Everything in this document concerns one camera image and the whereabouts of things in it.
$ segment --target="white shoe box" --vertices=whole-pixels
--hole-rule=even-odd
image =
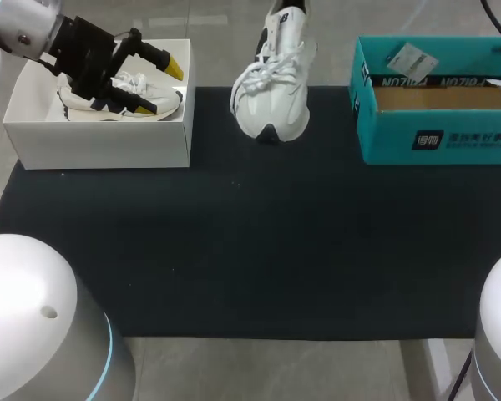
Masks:
[[[184,71],[180,82],[139,56],[123,67],[143,73],[156,86],[184,95],[164,121],[67,121],[58,97],[58,79],[29,61],[18,77],[3,124],[27,170],[189,167],[195,111],[195,65],[189,39],[148,40],[170,52]]]

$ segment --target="black mat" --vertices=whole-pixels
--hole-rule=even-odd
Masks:
[[[0,233],[61,252],[127,336],[473,336],[501,257],[501,166],[370,167],[347,90],[310,91],[295,143],[198,89],[190,170],[25,171]]]

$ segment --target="sneaker sole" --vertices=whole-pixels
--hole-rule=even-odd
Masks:
[[[124,122],[153,122],[161,121],[172,115],[180,106],[169,110],[162,114],[153,115],[150,117],[127,117],[109,111],[85,111],[75,110],[65,106],[65,117],[68,121],[77,122],[97,122],[97,121],[124,121]]]
[[[297,130],[292,135],[290,135],[289,138],[287,138],[287,139],[284,138],[283,140],[280,140],[281,142],[291,142],[291,141],[299,138],[302,134],[304,134],[304,131],[306,131],[306,127],[310,123],[310,110],[308,109],[307,106],[305,107],[303,113],[304,114],[302,116],[301,125],[299,125]],[[240,129],[245,133],[245,135],[250,136],[253,140],[256,140],[257,142],[260,142],[260,143],[268,143],[268,144],[275,143],[274,140],[269,139],[269,135],[261,136],[262,134],[264,134],[265,130],[271,130],[271,128],[274,129],[274,126],[272,124],[266,125],[264,130],[262,130],[258,135],[253,136],[247,131],[247,129],[243,125],[239,124],[239,120],[237,118],[236,118],[236,120],[238,122],[238,125],[240,126]]]

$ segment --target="white sneaker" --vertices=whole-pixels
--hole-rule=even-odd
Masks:
[[[112,78],[113,86],[138,94],[158,107],[156,115],[132,113],[111,99],[85,100],[73,94],[65,74],[58,78],[58,95],[65,106],[69,121],[160,121],[173,114],[182,103],[182,94],[171,88],[158,88],[147,82],[143,74],[131,75],[122,71]]]
[[[305,38],[308,14],[307,0],[275,0],[255,62],[232,88],[230,111],[258,141],[294,140],[310,120],[307,81],[317,45]]]

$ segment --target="floor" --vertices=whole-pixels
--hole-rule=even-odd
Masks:
[[[501,0],[492,0],[501,20]],[[191,38],[198,83],[231,85],[252,60],[270,0],[63,0],[111,33]],[[479,0],[312,0],[319,54],[310,84],[346,84],[360,34],[496,34]],[[0,73],[0,196],[17,160],[2,127],[20,58]],[[307,343],[194,338],[129,338],[139,401],[435,399],[422,342]],[[445,340],[443,370],[458,373],[470,340]]]
[[[434,401],[422,342],[302,342],[127,338],[134,401]],[[454,378],[471,340],[440,342]],[[463,391],[457,401],[473,401]]]

